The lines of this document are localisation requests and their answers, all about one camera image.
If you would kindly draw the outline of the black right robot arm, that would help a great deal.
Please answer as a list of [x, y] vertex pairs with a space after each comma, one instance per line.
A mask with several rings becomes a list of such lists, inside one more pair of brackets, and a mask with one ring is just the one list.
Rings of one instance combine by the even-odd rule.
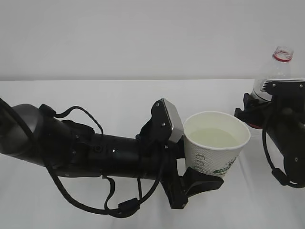
[[[271, 173], [283, 186], [305, 186], [305, 100], [302, 97], [273, 96], [261, 103], [249, 93], [244, 94], [244, 108], [234, 116], [248, 126], [262, 131], [262, 144]], [[284, 169], [272, 162], [267, 138], [283, 156]]]

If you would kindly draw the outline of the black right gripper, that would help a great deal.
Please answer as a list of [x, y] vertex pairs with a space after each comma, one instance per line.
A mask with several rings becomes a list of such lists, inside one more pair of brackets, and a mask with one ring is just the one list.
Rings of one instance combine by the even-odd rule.
[[249, 93], [245, 93], [243, 104], [243, 110], [235, 109], [234, 117], [254, 129], [263, 128], [265, 152], [268, 152], [267, 135], [281, 153], [305, 151], [305, 98], [303, 96], [275, 96], [271, 102], [261, 102]]

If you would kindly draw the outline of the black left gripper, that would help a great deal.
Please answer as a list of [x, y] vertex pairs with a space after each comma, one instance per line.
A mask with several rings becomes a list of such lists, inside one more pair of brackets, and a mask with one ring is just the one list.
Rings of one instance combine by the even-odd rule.
[[161, 184], [172, 209], [183, 209], [188, 198], [207, 191], [219, 189], [224, 180], [221, 177], [201, 173], [188, 167], [183, 176], [178, 174], [177, 159], [184, 158], [181, 142], [149, 141], [142, 144], [142, 157], [148, 158], [148, 165], [154, 169], [154, 183], [143, 196], [145, 202]]

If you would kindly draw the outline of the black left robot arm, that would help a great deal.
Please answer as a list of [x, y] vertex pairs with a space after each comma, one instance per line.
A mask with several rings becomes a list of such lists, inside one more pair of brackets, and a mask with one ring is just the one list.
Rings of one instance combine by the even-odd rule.
[[[62, 113], [42, 104], [9, 106], [0, 103], [0, 152], [45, 167], [63, 197], [75, 207], [94, 214], [124, 218], [136, 212], [158, 185], [172, 209], [183, 209], [189, 197], [223, 184], [223, 179], [188, 167], [181, 176], [177, 160], [186, 158], [183, 127], [176, 107], [162, 98], [151, 109], [151, 118], [135, 138], [96, 133], [90, 126], [67, 119], [76, 107]], [[117, 208], [92, 208], [76, 201], [61, 177], [103, 177], [114, 194], [113, 177], [153, 180], [151, 189]]]

